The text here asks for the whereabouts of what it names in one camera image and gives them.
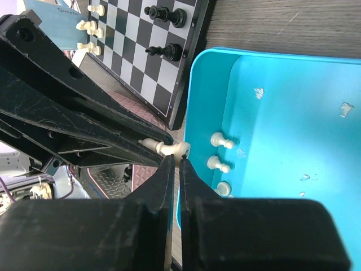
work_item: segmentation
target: scratch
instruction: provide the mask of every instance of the scratch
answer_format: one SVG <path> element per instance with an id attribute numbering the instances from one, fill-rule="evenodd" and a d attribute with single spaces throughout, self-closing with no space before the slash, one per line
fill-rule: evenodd
<path id="1" fill-rule="evenodd" d="M 285 27 L 287 26 L 287 25 L 289 25 L 290 23 L 291 23 L 291 21 L 293 21 L 294 20 L 294 18 L 296 18 L 297 17 L 297 15 L 299 14 L 299 12 L 296 14 L 296 15 L 294 15 L 294 17 L 292 18 L 292 19 L 290 19 L 290 21 L 288 22 L 288 23 L 286 23 L 286 25 L 281 29 L 281 31 L 280 32 L 278 32 L 278 34 L 277 34 L 277 36 L 283 31 L 283 29 L 285 29 Z"/>

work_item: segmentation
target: blue plastic bin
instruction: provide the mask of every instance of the blue plastic bin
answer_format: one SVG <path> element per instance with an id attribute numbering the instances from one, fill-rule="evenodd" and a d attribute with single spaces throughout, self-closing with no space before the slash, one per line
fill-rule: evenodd
<path id="1" fill-rule="evenodd" d="M 213 147 L 214 132 L 235 148 Z M 212 188 L 324 204 L 361 270 L 361 60 L 205 50 L 191 70 L 184 140 Z M 208 169 L 212 155 L 230 173 Z"/>

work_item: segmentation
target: black chess piece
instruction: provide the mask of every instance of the black chess piece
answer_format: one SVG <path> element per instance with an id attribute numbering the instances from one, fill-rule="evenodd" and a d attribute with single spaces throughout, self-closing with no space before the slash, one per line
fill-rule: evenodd
<path id="1" fill-rule="evenodd" d="M 160 19 L 163 22 L 171 21 L 175 28 L 182 28 L 187 22 L 187 13 L 181 8 L 170 12 L 166 7 L 146 7 L 144 13 L 149 15 L 152 20 Z"/>
<path id="2" fill-rule="evenodd" d="M 150 55 L 162 55 L 165 59 L 169 61 L 180 61 L 182 57 L 182 47 L 176 43 L 170 43 L 169 45 L 162 47 L 151 46 L 149 49 L 146 49 L 146 53 Z"/>

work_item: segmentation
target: white chess piece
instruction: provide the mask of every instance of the white chess piece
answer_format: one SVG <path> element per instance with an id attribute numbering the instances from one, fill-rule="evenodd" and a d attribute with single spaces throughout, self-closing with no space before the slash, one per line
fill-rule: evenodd
<path id="1" fill-rule="evenodd" d="M 229 196 L 231 194 L 231 186 L 228 182 L 222 181 L 217 185 L 217 188 L 214 189 L 214 192 L 220 196 Z"/>
<path id="2" fill-rule="evenodd" d="M 223 134 L 220 132 L 216 132 L 212 135 L 212 137 L 210 138 L 210 143 L 214 146 L 214 147 L 218 147 L 220 145 L 226 147 L 226 148 L 234 148 L 235 147 L 235 143 L 231 140 L 225 139 L 223 137 Z"/>
<path id="3" fill-rule="evenodd" d="M 102 30 L 102 28 L 98 28 L 97 30 L 87 30 L 86 33 L 88 33 L 88 35 L 96 35 L 98 38 L 103 38 L 104 37 L 104 31 Z"/>
<path id="4" fill-rule="evenodd" d="M 229 165 L 222 164 L 219 161 L 219 158 L 217 156 L 215 156 L 215 155 L 211 156 L 208 159 L 207 167 L 210 168 L 210 169 L 218 168 L 220 171 L 222 171 L 224 173 L 228 173 L 229 171 L 231 171 L 231 167 Z"/>
<path id="5" fill-rule="evenodd" d="M 96 30 L 97 29 L 95 21 L 84 21 L 84 20 L 81 20 L 77 24 L 76 28 L 78 30 Z"/>
<path id="6" fill-rule="evenodd" d="M 186 155 L 186 157 L 188 157 L 191 150 L 191 145 L 185 141 L 181 141 L 173 145 L 165 145 L 164 142 L 155 141 L 152 138 L 146 138 L 144 140 L 139 140 L 138 142 L 157 154 L 165 156 L 174 154 L 174 160 L 177 166 L 179 166 L 182 156 Z"/>
<path id="7" fill-rule="evenodd" d="M 97 7 L 92 6 L 92 5 L 89 5 L 89 6 L 88 6 L 88 10 L 89 10 L 90 12 L 96 12 L 96 13 L 98 13 L 99 16 L 104 16 L 104 14 L 105 14 L 105 7 L 104 7 L 103 5 L 99 5 L 99 6 L 97 6 Z"/>
<path id="8" fill-rule="evenodd" d="M 102 48 L 100 48 L 100 46 L 95 46 L 93 42 L 89 42 L 88 44 L 82 44 L 79 42 L 77 43 L 77 48 L 79 50 L 85 50 L 87 53 L 94 53 L 96 55 L 102 54 Z"/>

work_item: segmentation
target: black chessboard frame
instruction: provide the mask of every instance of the black chessboard frame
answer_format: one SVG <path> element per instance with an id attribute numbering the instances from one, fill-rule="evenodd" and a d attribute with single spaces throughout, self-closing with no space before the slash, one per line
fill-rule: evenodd
<path id="1" fill-rule="evenodd" d="M 183 50 L 183 57 L 180 60 L 179 72 L 177 75 L 178 88 L 174 89 L 169 103 L 168 112 L 164 115 L 154 105 L 147 102 L 137 91 L 120 79 L 111 69 L 106 67 L 104 63 L 94 54 L 88 54 L 95 60 L 105 71 L 113 76 L 127 91 L 136 96 L 147 108 L 155 113 L 170 130 L 177 130 L 182 126 L 182 121 L 187 107 L 188 85 L 190 80 L 190 71 L 194 59 L 206 48 L 206 34 L 208 31 L 210 19 L 214 10 L 216 0 L 197 0 L 193 13 L 190 31 Z"/>

